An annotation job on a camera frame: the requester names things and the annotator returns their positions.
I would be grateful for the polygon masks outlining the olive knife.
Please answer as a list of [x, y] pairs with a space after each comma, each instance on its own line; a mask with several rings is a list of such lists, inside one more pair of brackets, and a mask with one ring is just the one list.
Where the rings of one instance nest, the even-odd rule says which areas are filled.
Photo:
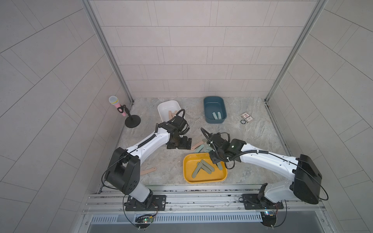
[[202, 168], [202, 165], [203, 165], [203, 164], [202, 164], [201, 162], [198, 162], [198, 163], [197, 163], [197, 167], [196, 167], [196, 169], [194, 170], [194, 172], [193, 172], [193, 174], [192, 174], [192, 178], [193, 178], [193, 179], [196, 178], [198, 172], [199, 172], [200, 169]]
[[221, 163], [221, 162], [218, 162], [216, 165], [217, 165], [217, 167], [218, 167], [219, 170], [222, 170], [222, 169], [223, 169], [223, 167], [222, 167], [222, 163]]
[[202, 164], [202, 169], [208, 174], [212, 174], [215, 171], [215, 169], [205, 160], [201, 160], [200, 163]]

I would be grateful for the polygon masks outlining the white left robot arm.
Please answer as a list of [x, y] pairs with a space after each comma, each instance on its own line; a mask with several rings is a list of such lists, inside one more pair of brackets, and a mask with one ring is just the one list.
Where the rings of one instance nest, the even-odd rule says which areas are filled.
[[140, 180], [141, 164], [158, 148], [190, 150], [192, 139], [185, 136], [190, 127], [184, 115], [157, 124], [155, 131], [139, 143], [114, 150], [102, 182], [109, 182], [116, 190], [140, 203], [151, 204], [153, 192]]

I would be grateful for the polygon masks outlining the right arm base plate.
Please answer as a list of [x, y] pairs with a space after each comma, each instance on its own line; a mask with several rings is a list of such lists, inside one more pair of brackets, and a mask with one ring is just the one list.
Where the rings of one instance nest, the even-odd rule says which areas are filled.
[[244, 204], [245, 210], [281, 210], [284, 209], [282, 202], [272, 203], [266, 198], [258, 198], [257, 194], [242, 194], [239, 202]]

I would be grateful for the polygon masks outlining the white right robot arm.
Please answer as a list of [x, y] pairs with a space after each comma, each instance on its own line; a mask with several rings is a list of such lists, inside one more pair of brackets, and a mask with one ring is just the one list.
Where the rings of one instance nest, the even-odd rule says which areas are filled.
[[299, 199], [308, 204], [318, 204], [321, 200], [322, 175], [309, 156], [302, 154], [292, 157], [272, 153], [242, 140], [225, 140], [220, 133], [206, 133], [205, 138], [213, 148], [209, 153], [213, 163], [253, 164], [285, 178], [281, 182], [263, 184], [258, 194], [260, 202]]

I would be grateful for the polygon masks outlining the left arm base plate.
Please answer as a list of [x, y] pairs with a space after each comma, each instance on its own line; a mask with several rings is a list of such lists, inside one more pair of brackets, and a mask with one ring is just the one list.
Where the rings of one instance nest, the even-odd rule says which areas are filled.
[[140, 202], [133, 197], [129, 197], [124, 203], [125, 211], [164, 211], [166, 205], [166, 195], [152, 195], [145, 202]]

